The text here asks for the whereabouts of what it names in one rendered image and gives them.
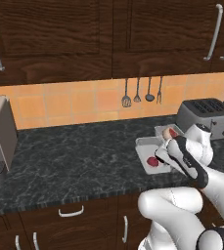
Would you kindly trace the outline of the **dark wood drawer front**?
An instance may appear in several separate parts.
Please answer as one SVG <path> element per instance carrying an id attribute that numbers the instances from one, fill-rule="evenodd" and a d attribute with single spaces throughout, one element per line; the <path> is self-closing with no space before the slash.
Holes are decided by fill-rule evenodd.
<path id="1" fill-rule="evenodd" d="M 70 218 L 62 218 L 58 214 L 76 212 L 84 206 L 81 215 Z M 20 212 L 25 229 L 35 229 L 43 226 L 89 226 L 102 229 L 107 233 L 115 232 L 116 229 L 117 198 L 101 198 L 77 203 L 68 203 L 59 206 L 39 208 L 33 211 Z"/>

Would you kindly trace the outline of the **hanging metal whisk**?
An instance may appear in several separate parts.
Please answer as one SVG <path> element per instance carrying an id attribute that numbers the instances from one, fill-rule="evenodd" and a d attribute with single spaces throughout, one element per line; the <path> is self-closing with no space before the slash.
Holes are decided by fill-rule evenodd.
<path id="1" fill-rule="evenodd" d="M 123 107 L 130 107 L 131 106 L 131 99 L 127 95 L 127 87 L 128 87 L 127 85 L 128 85 L 128 78 L 125 78 L 125 93 L 121 99 L 121 104 Z"/>

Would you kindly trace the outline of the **red steak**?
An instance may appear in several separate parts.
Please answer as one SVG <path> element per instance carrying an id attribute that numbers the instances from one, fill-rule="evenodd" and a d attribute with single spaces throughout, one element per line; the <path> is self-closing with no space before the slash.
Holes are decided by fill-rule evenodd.
<path id="1" fill-rule="evenodd" d="M 148 158 L 147 163 L 152 167 L 157 167 L 158 166 L 158 160 L 155 157 L 152 157 L 152 156 Z"/>

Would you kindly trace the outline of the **hanging metal fork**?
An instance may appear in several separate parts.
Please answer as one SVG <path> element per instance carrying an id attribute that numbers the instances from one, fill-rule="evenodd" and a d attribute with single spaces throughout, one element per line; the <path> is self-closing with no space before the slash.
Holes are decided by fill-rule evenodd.
<path id="1" fill-rule="evenodd" d="M 161 104 L 161 87 L 162 87 L 163 76 L 160 77 L 158 91 L 157 91 L 157 104 Z"/>

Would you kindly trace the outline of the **grey four-slot toaster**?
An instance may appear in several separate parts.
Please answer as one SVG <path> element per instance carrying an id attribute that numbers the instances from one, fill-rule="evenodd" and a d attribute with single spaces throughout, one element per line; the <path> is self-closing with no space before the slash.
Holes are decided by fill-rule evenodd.
<path id="1" fill-rule="evenodd" d="M 213 140 L 224 139 L 224 103 L 215 98 L 183 101 L 175 123 L 183 133 L 200 123 L 211 131 Z"/>

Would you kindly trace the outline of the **wide dark wood cupboard door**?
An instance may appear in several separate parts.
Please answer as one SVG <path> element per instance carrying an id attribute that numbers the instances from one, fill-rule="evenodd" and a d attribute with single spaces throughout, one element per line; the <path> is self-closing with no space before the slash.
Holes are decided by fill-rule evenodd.
<path id="1" fill-rule="evenodd" d="M 110 79 L 112 0 L 0 0 L 0 86 Z"/>

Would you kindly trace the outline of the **hanging metal ladle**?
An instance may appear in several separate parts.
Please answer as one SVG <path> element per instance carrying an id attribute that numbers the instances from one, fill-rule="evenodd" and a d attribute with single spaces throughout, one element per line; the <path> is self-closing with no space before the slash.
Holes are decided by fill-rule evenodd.
<path id="1" fill-rule="evenodd" d="M 151 94 L 151 84 L 148 84 L 148 93 L 145 96 L 147 102 L 152 102 L 155 99 L 155 96 Z"/>

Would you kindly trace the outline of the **grey container with red steak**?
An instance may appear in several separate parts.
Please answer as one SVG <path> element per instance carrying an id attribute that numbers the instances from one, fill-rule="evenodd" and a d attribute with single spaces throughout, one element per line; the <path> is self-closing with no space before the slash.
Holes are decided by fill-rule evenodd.
<path id="1" fill-rule="evenodd" d="M 147 163 L 149 157 L 156 157 L 155 152 L 161 145 L 162 141 L 158 137 L 145 137 L 136 140 L 135 149 L 148 175 L 169 173 L 171 171 L 171 167 L 168 164 L 162 163 L 158 159 L 157 167 L 152 167 Z"/>

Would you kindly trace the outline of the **dark wood base cupboard door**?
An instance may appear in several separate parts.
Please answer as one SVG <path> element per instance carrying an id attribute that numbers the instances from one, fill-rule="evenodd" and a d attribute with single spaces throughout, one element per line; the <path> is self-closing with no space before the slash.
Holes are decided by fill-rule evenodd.
<path id="1" fill-rule="evenodd" d="M 0 215 L 0 250 L 17 250 L 16 236 L 21 250 L 31 250 L 19 214 Z"/>
<path id="2" fill-rule="evenodd" d="M 117 241 L 116 250 L 138 250 L 141 241 L 148 235 L 151 221 L 144 218 L 138 210 L 140 193 L 120 195 L 117 209 Z M 127 240 L 123 242 L 125 223 L 128 221 Z"/>
<path id="3" fill-rule="evenodd" d="M 40 250 L 115 250 L 115 236 L 102 229 L 80 226 L 43 226 L 26 231 L 33 244 L 33 233 L 37 232 L 37 241 Z"/>

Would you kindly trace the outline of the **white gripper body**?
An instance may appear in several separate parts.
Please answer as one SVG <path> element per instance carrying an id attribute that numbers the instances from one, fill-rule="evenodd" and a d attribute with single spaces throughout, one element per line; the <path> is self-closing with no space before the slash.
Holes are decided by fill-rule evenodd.
<path id="1" fill-rule="evenodd" d="M 155 156 L 156 158 L 165 164 L 171 165 L 172 164 L 172 160 L 169 157 L 168 153 L 167 153 L 167 146 L 170 142 L 170 139 L 168 139 L 167 141 L 165 141 L 155 152 Z"/>

